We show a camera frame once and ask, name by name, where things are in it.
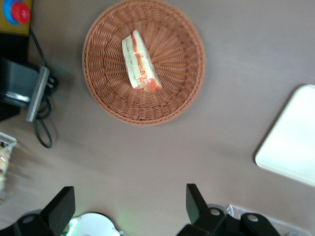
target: black cable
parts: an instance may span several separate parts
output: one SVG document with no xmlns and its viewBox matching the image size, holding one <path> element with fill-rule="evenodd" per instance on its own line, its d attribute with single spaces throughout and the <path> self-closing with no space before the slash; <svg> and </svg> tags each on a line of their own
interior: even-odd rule
<svg viewBox="0 0 315 236">
<path fill-rule="evenodd" d="M 35 34 L 34 34 L 34 32 L 33 32 L 33 30 L 32 30 L 31 27 L 30 27 L 30 33 L 31 33 L 31 37 L 33 38 L 34 43 L 35 43 L 35 45 L 36 45 L 36 47 L 37 47 L 37 50 L 38 50 L 38 52 L 39 52 L 39 54 L 40 54 L 40 57 L 41 57 L 41 59 L 42 59 L 42 66 L 47 67 L 47 63 L 46 63 L 45 56 L 44 56 L 44 54 L 43 54 L 43 51 L 41 50 L 41 47 L 40 47 L 40 45 L 39 45 L 39 42 L 38 42 L 38 40 L 37 40 L 37 38 L 36 38 L 36 36 L 35 36 Z"/>
<path fill-rule="evenodd" d="M 36 119 L 34 120 L 34 130 L 35 130 L 35 135 L 36 135 L 38 141 L 40 142 L 40 144 L 42 144 L 45 148 L 51 148 L 53 146 L 53 139 L 52 139 L 52 137 L 51 137 L 51 135 L 50 135 L 43 120 L 50 116 L 51 111 L 52 111 L 52 107 L 51 107 L 51 104 L 50 104 L 48 98 L 44 102 L 46 102 L 46 106 L 42 110 L 37 112 Z M 45 133 L 47 134 L 47 137 L 49 139 L 49 144 L 44 143 L 44 141 L 41 139 L 41 137 L 39 135 L 38 121 L 41 124 L 41 126 L 43 127 Z"/>
<path fill-rule="evenodd" d="M 42 59 L 42 66 L 47 67 L 47 63 L 46 63 L 46 59 L 45 59 L 45 56 L 43 54 L 43 51 L 42 51 L 42 49 L 41 49 L 41 47 L 39 45 L 39 42 L 38 42 L 38 40 L 37 40 L 37 38 L 36 38 L 36 36 L 35 36 L 35 34 L 34 34 L 34 32 L 33 32 L 33 30 L 31 28 L 30 28 L 30 34 L 31 34 L 31 36 L 32 36 L 32 38 L 34 40 L 34 43 L 35 43 L 35 45 L 37 47 L 37 50 L 38 50 L 38 52 L 40 54 L 40 57 Z M 44 121 L 43 121 L 44 119 L 46 119 L 46 118 L 48 118 L 50 116 L 51 111 L 52 111 L 51 104 L 50 104 L 50 102 L 49 102 L 49 100 L 47 98 L 48 95 L 50 95 L 50 94 L 44 94 L 42 102 L 46 102 L 46 105 L 45 105 L 45 107 L 43 109 L 41 109 L 41 110 L 39 110 L 37 112 L 36 118 L 34 120 L 35 135 L 36 135 L 38 141 L 40 142 L 40 144 L 42 144 L 45 148 L 51 148 L 53 146 L 53 139 L 52 139 L 52 137 L 51 137 L 51 135 L 50 135 L 50 133 L 49 133 L 49 131 L 48 131 Z M 41 139 L 41 137 L 39 135 L 39 132 L 38 132 L 38 122 L 43 127 L 43 129 L 44 129 L 44 131 L 45 131 L 45 133 L 46 133 L 46 135 L 47 135 L 47 137 L 49 139 L 49 144 L 44 143 L 43 140 Z"/>
</svg>

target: plastic container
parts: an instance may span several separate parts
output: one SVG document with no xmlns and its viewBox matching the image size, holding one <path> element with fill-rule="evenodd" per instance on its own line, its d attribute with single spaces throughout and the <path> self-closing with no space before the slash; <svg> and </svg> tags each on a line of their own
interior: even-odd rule
<svg viewBox="0 0 315 236">
<path fill-rule="evenodd" d="M 0 132 L 0 197 L 5 186 L 5 174 L 9 166 L 11 153 L 17 140 Z"/>
</svg>

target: food package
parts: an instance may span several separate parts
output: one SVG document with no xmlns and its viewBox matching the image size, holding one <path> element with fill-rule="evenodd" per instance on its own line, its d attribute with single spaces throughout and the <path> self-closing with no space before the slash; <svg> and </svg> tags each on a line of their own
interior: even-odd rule
<svg viewBox="0 0 315 236">
<path fill-rule="evenodd" d="M 132 87 L 148 93 L 161 90 L 162 85 L 139 31 L 135 30 L 125 38 L 122 47 Z"/>
</svg>

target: wicker basket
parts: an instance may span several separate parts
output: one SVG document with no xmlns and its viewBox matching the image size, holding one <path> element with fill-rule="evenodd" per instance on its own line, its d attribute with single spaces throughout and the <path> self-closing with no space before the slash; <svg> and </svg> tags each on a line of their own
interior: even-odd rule
<svg viewBox="0 0 315 236">
<path fill-rule="evenodd" d="M 149 51 L 162 90 L 132 88 L 122 40 L 137 29 Z M 93 23 L 83 49 L 88 88 L 112 116 L 135 125 L 156 125 L 184 112 L 196 98 L 205 72 L 198 31 L 178 8 L 159 0 L 125 0 Z"/>
</svg>

